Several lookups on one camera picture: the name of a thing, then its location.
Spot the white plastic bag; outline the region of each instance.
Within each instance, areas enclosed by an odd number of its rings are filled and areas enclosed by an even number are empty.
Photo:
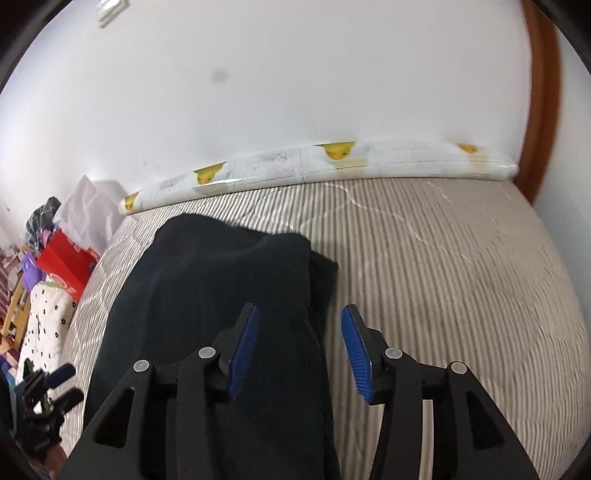
[[[53,223],[70,240],[82,249],[94,251],[99,257],[105,253],[122,221],[117,204],[99,192],[86,175],[53,218]]]

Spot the striped bed sheet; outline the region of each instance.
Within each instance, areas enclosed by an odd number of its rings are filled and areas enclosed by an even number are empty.
[[[356,303],[366,323],[420,362],[467,363],[516,431],[542,480],[556,480],[591,431],[591,358],[577,298],[540,220],[512,183],[375,179],[232,193],[127,217],[76,311],[63,360],[87,390],[111,305],[156,230],[199,213],[266,232],[297,231],[339,263],[326,330],[343,479],[368,478],[382,410],[357,394],[340,333]],[[421,478],[432,423],[425,402]],[[77,407],[62,430],[70,452]]]

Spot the white fabric with black dots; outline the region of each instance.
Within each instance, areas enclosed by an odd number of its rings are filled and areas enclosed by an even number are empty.
[[[33,369],[53,372],[61,365],[61,349],[66,341],[77,302],[58,285],[41,282],[31,291],[31,313],[18,362],[17,383],[22,381],[25,360]]]

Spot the red box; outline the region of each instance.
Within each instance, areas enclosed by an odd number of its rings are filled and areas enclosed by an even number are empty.
[[[72,243],[61,230],[51,237],[35,262],[76,301],[80,301],[96,266],[95,258]]]

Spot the black cloth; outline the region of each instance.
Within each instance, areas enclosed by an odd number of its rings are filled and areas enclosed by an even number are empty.
[[[269,235],[200,215],[170,219],[113,304],[85,425],[135,361],[184,359],[251,302],[260,326],[243,390],[216,410],[223,476],[340,478],[323,345],[336,271],[296,233]]]

